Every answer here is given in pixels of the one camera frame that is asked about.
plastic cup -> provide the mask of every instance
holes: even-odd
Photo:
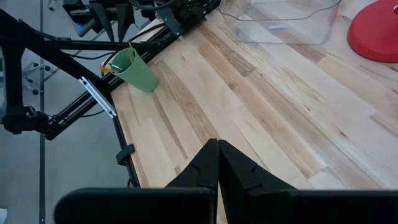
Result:
[[[120,73],[113,72],[113,75],[123,79],[137,89],[150,93],[156,88],[158,83],[157,77],[137,54],[135,49],[126,48],[120,51],[116,54],[112,64],[122,70]]]

clear plastic bin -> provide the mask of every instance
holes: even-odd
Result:
[[[223,0],[220,13],[238,41],[321,44],[341,0]]]

